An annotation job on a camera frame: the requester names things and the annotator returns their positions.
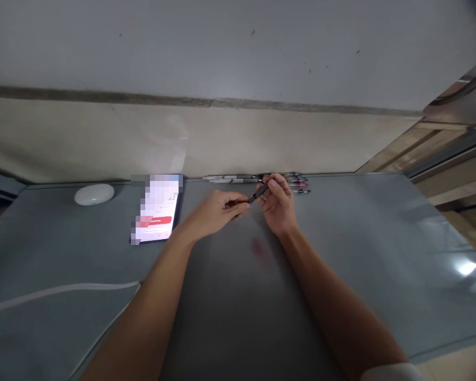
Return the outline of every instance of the gray desk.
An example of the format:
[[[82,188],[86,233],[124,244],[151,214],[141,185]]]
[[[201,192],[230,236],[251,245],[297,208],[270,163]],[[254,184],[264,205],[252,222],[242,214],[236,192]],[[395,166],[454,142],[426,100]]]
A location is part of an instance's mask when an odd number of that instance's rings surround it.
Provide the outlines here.
[[[414,362],[476,341],[476,253],[403,176],[310,179],[301,229]],[[186,183],[182,218],[212,188]],[[140,189],[81,207],[77,187],[25,190],[0,218],[0,301],[73,283],[142,279],[163,243],[130,246]],[[133,289],[76,291],[0,312],[0,379],[64,380]],[[163,379],[324,379],[338,369],[258,206],[201,240]]]

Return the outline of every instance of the hand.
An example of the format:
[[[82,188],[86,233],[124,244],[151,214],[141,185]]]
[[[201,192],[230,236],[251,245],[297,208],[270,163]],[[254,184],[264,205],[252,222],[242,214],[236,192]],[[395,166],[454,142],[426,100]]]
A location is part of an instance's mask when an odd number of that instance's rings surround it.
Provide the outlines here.
[[[248,213],[248,196],[239,192],[221,192],[214,190],[176,229],[191,241],[197,241],[207,235],[218,232],[233,217],[243,218]]]
[[[263,182],[269,186],[263,193],[266,200],[260,197],[256,202],[263,207],[264,218],[270,229],[277,237],[297,229],[294,197],[287,181],[279,174],[271,174],[264,176]],[[257,184],[256,189],[262,186],[264,185]]]

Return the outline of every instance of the phone screen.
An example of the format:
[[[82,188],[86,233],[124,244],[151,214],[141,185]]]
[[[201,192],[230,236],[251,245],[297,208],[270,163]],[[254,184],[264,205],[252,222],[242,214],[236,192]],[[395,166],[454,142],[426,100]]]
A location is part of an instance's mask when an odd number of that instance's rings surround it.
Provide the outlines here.
[[[182,175],[150,175],[143,183],[144,198],[132,227],[130,242],[162,241],[175,227],[179,196],[183,191]]]

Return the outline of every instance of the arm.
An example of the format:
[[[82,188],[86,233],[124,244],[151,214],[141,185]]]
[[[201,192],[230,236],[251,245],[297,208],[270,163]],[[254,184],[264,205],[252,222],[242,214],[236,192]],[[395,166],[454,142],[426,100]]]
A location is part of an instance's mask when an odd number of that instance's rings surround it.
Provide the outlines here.
[[[188,258],[198,239],[243,217],[248,197],[214,191],[170,236],[141,289],[116,322],[82,381],[156,380],[169,343]],[[228,203],[238,203],[225,209]]]
[[[391,332],[324,264],[303,236],[285,179],[272,174],[264,180],[269,181],[271,191],[265,192],[266,201],[258,202],[266,222],[280,239],[319,328],[347,377],[359,380],[368,369],[409,362]]]

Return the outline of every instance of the sleeve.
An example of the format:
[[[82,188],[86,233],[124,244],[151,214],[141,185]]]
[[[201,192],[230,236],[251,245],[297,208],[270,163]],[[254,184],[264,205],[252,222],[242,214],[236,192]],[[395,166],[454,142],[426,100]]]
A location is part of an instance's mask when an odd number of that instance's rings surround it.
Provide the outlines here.
[[[423,381],[423,376],[416,366],[404,363],[369,369],[360,381]]]

